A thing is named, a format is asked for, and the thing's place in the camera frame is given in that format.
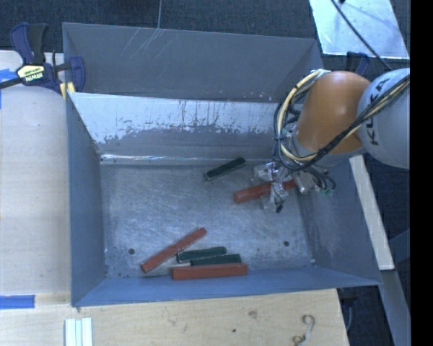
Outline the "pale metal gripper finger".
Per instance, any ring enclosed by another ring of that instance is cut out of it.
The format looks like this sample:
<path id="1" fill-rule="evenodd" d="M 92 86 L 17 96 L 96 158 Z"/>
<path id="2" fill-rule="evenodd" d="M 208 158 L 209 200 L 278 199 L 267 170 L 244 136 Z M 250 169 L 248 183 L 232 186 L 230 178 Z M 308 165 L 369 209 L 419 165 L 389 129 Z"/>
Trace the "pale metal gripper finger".
<path id="1" fill-rule="evenodd" d="M 269 194 L 261 197 L 260 200 L 264 210 L 269 210 L 272 212 L 280 212 L 284 207 L 286 194 L 278 193 L 271 190 Z"/>
<path id="2" fill-rule="evenodd" d="M 259 164 L 253 167 L 253 179 L 255 181 L 273 182 L 274 163 Z"/>

